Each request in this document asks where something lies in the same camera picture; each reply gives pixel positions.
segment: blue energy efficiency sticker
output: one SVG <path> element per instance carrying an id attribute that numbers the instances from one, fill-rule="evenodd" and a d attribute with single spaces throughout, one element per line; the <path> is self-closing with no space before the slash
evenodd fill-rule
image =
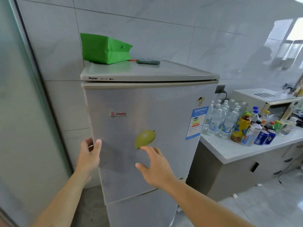
<path id="1" fill-rule="evenodd" d="M 192 110 L 185 140 L 192 139 L 200 135 L 207 111 L 208 107 L 201 107 Z"/>

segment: person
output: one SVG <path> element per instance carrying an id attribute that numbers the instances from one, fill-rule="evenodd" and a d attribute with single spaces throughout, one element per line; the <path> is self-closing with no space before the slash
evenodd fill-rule
<path id="1" fill-rule="evenodd" d="M 99 165 L 101 145 L 101 140 L 97 140 L 93 146 L 92 138 L 82 141 L 75 172 L 47 209 L 40 214 L 33 227 L 70 227 L 82 189 Z M 166 191 L 195 227 L 253 226 L 177 179 L 158 148 L 143 146 L 141 149 L 149 156 L 150 168 L 141 163 L 136 163 L 135 167 L 151 186 Z"/>

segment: white countertop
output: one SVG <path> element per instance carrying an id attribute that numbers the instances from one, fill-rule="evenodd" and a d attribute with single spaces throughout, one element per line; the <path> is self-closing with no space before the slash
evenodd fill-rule
<path id="1" fill-rule="evenodd" d="M 206 131 L 201 133 L 200 141 L 223 163 L 230 163 L 256 154 L 264 153 L 279 147 L 291 145 L 303 141 L 303 128 L 295 127 L 286 136 L 277 135 L 270 145 L 253 144 L 251 147 L 232 141 L 230 138 L 223 139 L 218 135 L 209 136 Z"/>

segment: microwave vent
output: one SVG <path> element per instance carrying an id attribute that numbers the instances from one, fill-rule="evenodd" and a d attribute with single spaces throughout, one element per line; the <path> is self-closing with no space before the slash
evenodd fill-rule
<path id="1" fill-rule="evenodd" d="M 260 96 L 260 97 L 262 97 L 262 98 L 276 97 L 276 96 L 271 95 L 271 94 L 268 94 L 268 93 L 266 93 L 266 92 L 264 92 L 264 93 L 256 93 L 256 94 L 254 94 L 254 95 Z"/>

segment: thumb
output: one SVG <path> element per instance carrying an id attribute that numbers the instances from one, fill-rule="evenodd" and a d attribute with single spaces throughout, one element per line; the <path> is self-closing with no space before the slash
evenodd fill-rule
<path id="1" fill-rule="evenodd" d="M 141 173 L 143 174 L 143 176 L 147 173 L 148 168 L 146 167 L 146 165 L 142 164 L 142 163 L 136 163 L 136 168 L 141 171 Z"/>
<path id="2" fill-rule="evenodd" d="M 102 141 L 98 139 L 94 144 L 93 154 L 99 156 L 101 151 Z"/>

